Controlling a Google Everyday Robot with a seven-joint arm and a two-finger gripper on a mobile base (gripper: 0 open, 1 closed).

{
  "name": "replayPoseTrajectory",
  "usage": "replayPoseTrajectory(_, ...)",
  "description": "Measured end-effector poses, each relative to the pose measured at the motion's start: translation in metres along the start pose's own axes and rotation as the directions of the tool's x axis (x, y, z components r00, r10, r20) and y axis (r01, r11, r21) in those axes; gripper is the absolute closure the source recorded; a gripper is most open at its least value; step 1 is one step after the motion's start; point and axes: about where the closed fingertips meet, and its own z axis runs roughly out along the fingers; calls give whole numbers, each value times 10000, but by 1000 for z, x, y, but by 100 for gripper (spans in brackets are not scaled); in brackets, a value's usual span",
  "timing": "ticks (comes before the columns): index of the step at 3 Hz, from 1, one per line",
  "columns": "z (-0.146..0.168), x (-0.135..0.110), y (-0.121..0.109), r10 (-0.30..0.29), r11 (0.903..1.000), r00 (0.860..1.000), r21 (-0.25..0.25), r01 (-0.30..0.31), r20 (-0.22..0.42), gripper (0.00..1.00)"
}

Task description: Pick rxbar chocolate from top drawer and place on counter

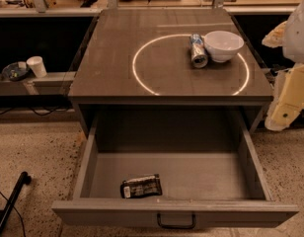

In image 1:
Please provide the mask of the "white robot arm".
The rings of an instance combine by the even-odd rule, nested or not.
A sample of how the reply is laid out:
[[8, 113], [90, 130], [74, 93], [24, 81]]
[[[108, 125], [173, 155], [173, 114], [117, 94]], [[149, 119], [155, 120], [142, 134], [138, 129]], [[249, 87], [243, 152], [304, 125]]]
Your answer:
[[262, 40], [268, 47], [282, 47], [283, 56], [294, 62], [286, 72], [279, 71], [274, 83], [274, 98], [266, 114], [265, 126], [284, 130], [304, 110], [304, 0]]

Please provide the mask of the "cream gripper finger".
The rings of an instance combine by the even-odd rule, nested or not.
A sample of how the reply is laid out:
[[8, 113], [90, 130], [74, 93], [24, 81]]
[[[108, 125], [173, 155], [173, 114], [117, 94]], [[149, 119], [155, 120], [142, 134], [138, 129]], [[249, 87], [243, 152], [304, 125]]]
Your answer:
[[279, 71], [274, 81], [273, 101], [265, 120], [265, 127], [282, 131], [304, 110], [304, 64], [297, 63], [287, 71]]
[[286, 21], [280, 23], [271, 30], [262, 40], [262, 45], [276, 48], [282, 46], [283, 35], [285, 32]]

